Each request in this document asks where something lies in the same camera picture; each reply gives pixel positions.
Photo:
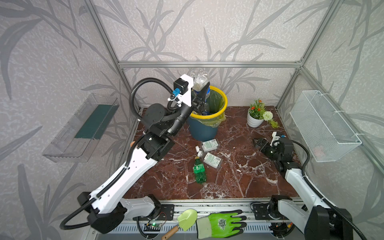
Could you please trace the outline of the green soda bottle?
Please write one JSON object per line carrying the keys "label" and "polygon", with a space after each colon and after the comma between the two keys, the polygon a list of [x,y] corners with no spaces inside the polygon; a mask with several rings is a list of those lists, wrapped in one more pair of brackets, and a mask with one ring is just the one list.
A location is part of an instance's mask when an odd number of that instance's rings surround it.
{"label": "green soda bottle", "polygon": [[195,175],[196,182],[198,184],[203,184],[207,181],[206,170],[205,170],[203,162],[201,161],[201,159],[199,157],[195,157],[193,172]]}

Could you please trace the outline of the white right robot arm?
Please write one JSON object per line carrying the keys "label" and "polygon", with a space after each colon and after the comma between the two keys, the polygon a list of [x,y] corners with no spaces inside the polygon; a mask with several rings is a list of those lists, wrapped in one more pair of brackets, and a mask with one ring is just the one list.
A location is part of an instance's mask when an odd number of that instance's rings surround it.
{"label": "white right robot arm", "polygon": [[294,145],[305,149],[302,144],[278,134],[271,143],[264,138],[253,139],[253,145],[275,165],[304,203],[300,207],[288,196],[273,195],[267,204],[251,204],[256,220],[287,219],[307,240],[352,240],[354,234],[366,239],[351,214],[331,203],[309,180],[305,173],[309,151],[305,150],[307,159],[302,166],[293,160]]}

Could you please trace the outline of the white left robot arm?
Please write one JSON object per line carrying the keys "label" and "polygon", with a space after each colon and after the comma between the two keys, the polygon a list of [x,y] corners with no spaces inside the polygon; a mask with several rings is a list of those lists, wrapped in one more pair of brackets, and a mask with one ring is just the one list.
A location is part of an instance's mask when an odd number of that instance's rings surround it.
{"label": "white left robot arm", "polygon": [[[170,97],[168,106],[153,104],[141,116],[135,109],[135,95],[147,83],[156,83],[165,88]],[[144,78],[137,82],[130,94],[132,113],[146,131],[133,143],[125,163],[99,188],[78,197],[81,205],[60,224],[61,230],[74,230],[87,226],[102,234],[114,230],[126,217],[156,217],[161,204],[155,197],[125,200],[125,193],[150,168],[161,161],[175,144],[172,140],[193,112],[200,113],[206,102],[210,84],[207,83],[196,96],[191,91],[194,79],[182,75],[171,89],[156,78]]]}

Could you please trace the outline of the teal ribbed trash bin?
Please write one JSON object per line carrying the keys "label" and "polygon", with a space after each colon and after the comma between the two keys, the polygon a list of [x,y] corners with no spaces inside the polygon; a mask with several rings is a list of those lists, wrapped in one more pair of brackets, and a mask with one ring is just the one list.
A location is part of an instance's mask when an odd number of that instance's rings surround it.
{"label": "teal ribbed trash bin", "polygon": [[219,127],[207,127],[203,124],[199,124],[197,121],[190,120],[189,118],[189,130],[194,139],[196,139],[197,141],[205,142],[212,140],[216,137]]}

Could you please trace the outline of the green plastic bin liner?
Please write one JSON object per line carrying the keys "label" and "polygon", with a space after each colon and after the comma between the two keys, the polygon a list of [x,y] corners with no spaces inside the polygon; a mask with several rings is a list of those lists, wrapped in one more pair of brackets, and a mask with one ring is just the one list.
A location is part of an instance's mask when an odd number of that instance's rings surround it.
{"label": "green plastic bin liner", "polygon": [[209,115],[198,115],[196,112],[193,112],[189,119],[207,127],[218,128],[226,120],[227,96],[220,89],[211,87],[207,103],[209,105]]}

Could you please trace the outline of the white plant pot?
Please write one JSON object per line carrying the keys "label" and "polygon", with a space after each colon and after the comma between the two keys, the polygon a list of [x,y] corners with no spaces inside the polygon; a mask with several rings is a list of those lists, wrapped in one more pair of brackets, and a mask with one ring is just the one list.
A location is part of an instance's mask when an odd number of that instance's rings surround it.
{"label": "white plant pot", "polygon": [[255,119],[253,118],[250,113],[248,113],[247,115],[247,125],[251,128],[257,128],[259,127],[262,123],[264,122],[263,119],[259,120],[259,119]]}

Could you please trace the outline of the green artificial plant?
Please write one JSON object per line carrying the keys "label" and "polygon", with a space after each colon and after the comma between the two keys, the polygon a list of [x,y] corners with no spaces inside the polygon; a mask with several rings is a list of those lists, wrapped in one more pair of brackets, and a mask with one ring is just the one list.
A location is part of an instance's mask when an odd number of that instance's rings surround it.
{"label": "green artificial plant", "polygon": [[273,129],[277,129],[280,127],[278,122],[273,120],[273,113],[266,110],[265,104],[260,99],[255,100],[255,102],[250,105],[248,113],[250,113],[250,115],[255,119],[263,119],[264,122],[268,122]]}

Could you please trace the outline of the upper white cap bottle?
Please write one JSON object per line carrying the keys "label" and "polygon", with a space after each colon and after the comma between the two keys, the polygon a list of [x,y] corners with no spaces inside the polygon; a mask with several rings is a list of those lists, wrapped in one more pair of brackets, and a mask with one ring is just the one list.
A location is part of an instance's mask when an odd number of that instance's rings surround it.
{"label": "upper white cap bottle", "polygon": [[197,152],[209,152],[216,150],[219,147],[219,142],[216,139],[202,142],[200,145],[196,146],[195,149]]}

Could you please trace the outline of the white cap bottle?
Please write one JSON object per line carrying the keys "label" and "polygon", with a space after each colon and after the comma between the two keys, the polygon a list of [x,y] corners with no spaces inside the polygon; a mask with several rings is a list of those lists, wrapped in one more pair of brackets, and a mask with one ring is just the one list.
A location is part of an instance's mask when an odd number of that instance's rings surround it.
{"label": "white cap bottle", "polygon": [[209,152],[216,150],[219,147],[219,142],[216,139],[202,142],[200,145],[196,146],[195,149],[197,152]]}
{"label": "white cap bottle", "polygon": [[222,160],[219,157],[214,156],[211,153],[206,153],[203,151],[198,152],[198,157],[207,165],[218,169],[221,166]]}

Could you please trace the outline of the lower white cap bottle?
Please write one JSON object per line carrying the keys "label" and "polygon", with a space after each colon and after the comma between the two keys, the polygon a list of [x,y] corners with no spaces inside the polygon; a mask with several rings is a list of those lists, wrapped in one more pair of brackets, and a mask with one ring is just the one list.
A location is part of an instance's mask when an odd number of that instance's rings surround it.
{"label": "lower white cap bottle", "polygon": [[203,151],[198,152],[198,157],[207,165],[218,169],[221,166],[222,160],[219,157],[214,156],[211,153],[206,153]]}

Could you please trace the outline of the green work glove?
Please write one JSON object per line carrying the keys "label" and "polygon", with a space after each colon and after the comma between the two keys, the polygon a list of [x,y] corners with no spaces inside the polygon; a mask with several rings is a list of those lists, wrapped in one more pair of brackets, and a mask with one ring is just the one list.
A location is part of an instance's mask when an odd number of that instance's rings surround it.
{"label": "green work glove", "polygon": [[247,217],[242,210],[212,213],[196,221],[198,239],[231,238],[244,232]]}

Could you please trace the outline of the green garden trowel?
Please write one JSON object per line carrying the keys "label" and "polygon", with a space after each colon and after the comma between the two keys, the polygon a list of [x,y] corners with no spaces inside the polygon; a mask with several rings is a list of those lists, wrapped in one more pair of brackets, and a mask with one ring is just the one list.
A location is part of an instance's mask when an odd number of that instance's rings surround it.
{"label": "green garden trowel", "polygon": [[196,210],[185,210],[182,214],[178,216],[178,225],[173,227],[164,236],[162,236],[162,240],[169,240],[180,229],[182,229],[183,231],[187,231],[188,229],[190,229],[195,224],[197,216],[198,212]]}

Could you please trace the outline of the small circuit board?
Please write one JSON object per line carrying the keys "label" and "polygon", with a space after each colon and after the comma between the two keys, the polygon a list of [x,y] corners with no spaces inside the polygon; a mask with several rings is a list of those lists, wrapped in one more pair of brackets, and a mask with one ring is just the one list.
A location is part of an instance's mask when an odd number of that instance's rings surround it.
{"label": "small circuit board", "polygon": [[144,232],[160,232],[162,227],[165,225],[165,222],[148,222],[144,224]]}

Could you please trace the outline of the clear acrylic wall shelf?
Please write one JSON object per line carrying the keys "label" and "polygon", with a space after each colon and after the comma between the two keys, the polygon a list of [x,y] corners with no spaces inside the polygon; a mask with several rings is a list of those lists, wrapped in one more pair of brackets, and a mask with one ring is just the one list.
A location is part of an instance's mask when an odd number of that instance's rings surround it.
{"label": "clear acrylic wall shelf", "polygon": [[55,163],[86,163],[117,112],[116,97],[90,94],[42,155]]}

